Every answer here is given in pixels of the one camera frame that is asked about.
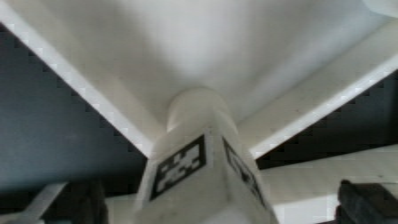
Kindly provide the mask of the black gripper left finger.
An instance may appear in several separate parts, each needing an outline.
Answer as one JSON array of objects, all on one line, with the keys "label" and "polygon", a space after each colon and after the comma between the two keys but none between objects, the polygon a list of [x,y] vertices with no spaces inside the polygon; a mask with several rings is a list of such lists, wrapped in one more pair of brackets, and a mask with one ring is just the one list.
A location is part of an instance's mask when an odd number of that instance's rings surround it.
[{"label": "black gripper left finger", "polygon": [[108,209],[99,181],[49,184],[14,224],[108,224]]}]

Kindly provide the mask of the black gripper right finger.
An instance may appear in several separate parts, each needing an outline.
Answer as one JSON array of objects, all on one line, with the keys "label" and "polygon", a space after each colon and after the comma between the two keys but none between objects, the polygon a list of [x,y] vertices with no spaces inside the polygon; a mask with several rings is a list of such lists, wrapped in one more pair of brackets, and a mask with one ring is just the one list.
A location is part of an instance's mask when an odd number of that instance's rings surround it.
[{"label": "black gripper right finger", "polygon": [[337,224],[398,224],[398,182],[341,181]]}]

